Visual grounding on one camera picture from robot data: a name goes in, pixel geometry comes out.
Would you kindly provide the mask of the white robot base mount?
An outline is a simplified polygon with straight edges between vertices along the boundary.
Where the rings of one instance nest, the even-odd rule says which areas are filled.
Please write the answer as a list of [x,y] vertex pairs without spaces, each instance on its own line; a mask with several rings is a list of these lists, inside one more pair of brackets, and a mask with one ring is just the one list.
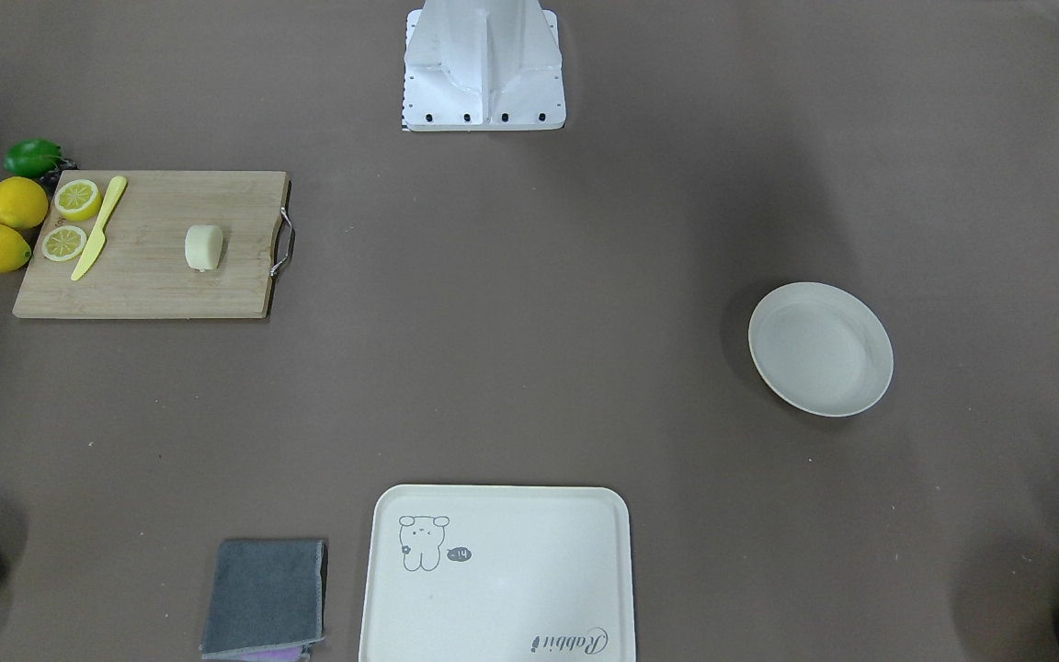
[[558,17],[538,1],[426,1],[403,25],[403,130],[564,126]]

